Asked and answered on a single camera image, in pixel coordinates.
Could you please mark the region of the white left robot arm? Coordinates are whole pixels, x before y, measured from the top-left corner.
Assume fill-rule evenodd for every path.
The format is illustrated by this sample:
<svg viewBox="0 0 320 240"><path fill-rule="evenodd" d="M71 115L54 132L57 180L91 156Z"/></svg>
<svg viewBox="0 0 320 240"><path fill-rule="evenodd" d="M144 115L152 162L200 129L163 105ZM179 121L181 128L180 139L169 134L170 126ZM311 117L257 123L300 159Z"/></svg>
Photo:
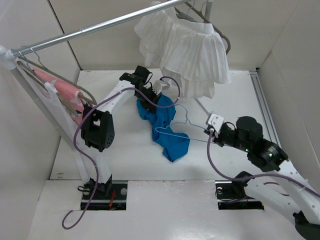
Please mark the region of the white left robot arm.
<svg viewBox="0 0 320 240"><path fill-rule="evenodd" d="M84 106L82 121L73 137L73 144L82 157L92 164L95 175L90 174L85 188L100 198L107 198L112 191L112 174L108 156L100 156L115 139L113 114L131 97L136 97L142 109L152 114L159 107L160 92L153 86L147 87L152 73L143 66L137 66L133 73L123 73L115 88L95 106Z"/></svg>

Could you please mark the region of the light blue wire hanger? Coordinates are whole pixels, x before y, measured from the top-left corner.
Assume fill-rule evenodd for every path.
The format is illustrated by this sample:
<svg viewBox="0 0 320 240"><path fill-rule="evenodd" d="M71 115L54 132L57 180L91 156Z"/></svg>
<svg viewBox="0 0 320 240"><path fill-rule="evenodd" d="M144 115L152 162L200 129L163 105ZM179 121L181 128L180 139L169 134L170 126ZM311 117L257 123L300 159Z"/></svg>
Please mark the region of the light blue wire hanger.
<svg viewBox="0 0 320 240"><path fill-rule="evenodd" d="M202 143L207 143L208 141L207 140L202 140L202 139L197 139L197 138L194 138L194 137L189 137L189 136L182 136L182 135L179 135L175 132L173 133L169 133L167 131L167 129L171 129L173 126L175 125L184 125L184 126L192 126L192 127L195 127L195 128L199 128L201 130L205 130L204 127L200 126L200 125L196 125L194 123L192 123L188 117L188 109L183 106L182 104L176 104L175 107L181 107L184 109L185 111L185 114L184 114L184 121L176 121L176 122L173 122L171 123L170 125L168 126L165 126L165 127L161 127L161 126L158 126L155 128L155 131L159 134L163 134L163 135L167 135L167 136L171 136L171 137L176 137L176 138L181 138L181 139L186 139L186 140L190 140L190 141L197 141L197 142L202 142Z"/></svg>

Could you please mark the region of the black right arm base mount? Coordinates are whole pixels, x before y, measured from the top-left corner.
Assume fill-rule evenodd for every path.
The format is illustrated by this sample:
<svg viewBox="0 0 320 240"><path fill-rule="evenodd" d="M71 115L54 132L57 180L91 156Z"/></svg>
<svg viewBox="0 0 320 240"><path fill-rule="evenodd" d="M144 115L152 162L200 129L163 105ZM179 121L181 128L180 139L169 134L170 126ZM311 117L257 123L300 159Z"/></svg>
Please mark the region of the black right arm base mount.
<svg viewBox="0 0 320 240"><path fill-rule="evenodd" d="M216 180L215 197L219 210L264 210L262 202L246 195L247 181Z"/></svg>

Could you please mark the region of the blue t shirt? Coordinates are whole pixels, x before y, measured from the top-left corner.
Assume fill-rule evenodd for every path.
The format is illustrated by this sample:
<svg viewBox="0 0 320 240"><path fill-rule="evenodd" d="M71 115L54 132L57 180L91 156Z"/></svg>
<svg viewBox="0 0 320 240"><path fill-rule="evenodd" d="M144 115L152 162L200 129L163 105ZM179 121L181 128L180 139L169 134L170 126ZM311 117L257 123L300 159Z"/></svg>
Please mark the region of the blue t shirt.
<svg viewBox="0 0 320 240"><path fill-rule="evenodd" d="M167 108L166 106L172 103L173 101L169 97L162 94L157 102L157 105L161 107L152 113L143 107L140 99L136 101L139 116L151 124L152 140L163 148L162 154L173 163L188 153L190 139L187 134L174 132L170 127L176 115L176 108L174 106Z"/></svg>

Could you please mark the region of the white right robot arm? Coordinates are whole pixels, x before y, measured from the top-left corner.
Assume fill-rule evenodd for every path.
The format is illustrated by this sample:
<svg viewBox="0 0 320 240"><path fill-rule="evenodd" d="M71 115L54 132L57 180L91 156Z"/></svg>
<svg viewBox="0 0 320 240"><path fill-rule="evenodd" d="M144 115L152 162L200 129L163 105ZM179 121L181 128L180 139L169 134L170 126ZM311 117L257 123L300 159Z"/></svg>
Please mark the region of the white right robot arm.
<svg viewBox="0 0 320 240"><path fill-rule="evenodd" d="M246 153L247 159L261 170L251 175L246 171L229 177L218 170L211 155L207 158L215 172L231 181L237 197L256 199L285 217L306 240L320 238L320 195L296 170L279 145L264 138L263 127L255 118L239 117L235 124L211 113L206 121L209 139Z"/></svg>

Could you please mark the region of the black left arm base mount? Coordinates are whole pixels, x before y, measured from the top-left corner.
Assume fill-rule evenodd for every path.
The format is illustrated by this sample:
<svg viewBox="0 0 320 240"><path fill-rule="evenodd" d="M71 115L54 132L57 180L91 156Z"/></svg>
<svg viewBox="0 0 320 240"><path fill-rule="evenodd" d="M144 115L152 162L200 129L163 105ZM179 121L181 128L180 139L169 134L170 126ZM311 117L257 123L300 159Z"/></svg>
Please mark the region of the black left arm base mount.
<svg viewBox="0 0 320 240"><path fill-rule="evenodd" d="M128 181L113 181L99 183L93 194L95 181L91 178L85 185L80 185L77 190L81 192L80 209L84 210L91 196L88 211L124 211L127 206Z"/></svg>

